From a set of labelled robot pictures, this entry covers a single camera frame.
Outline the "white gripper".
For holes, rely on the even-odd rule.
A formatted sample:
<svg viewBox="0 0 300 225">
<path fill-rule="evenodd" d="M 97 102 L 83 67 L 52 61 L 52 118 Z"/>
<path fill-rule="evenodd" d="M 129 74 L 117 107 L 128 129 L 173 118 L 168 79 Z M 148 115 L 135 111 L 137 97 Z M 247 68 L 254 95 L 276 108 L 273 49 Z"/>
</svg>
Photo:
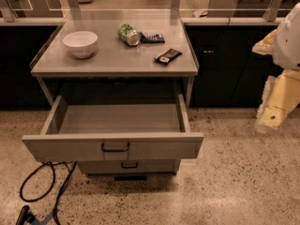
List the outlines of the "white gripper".
<svg viewBox="0 0 300 225">
<path fill-rule="evenodd" d="M 300 104 L 300 3 L 296 4 L 277 30 L 273 30 L 257 42 L 252 51 L 261 55 L 272 55 L 273 62 L 286 68 L 278 76 L 269 76 L 262 92 L 262 104 L 255 128 L 267 133 L 280 127 Z"/>
</svg>

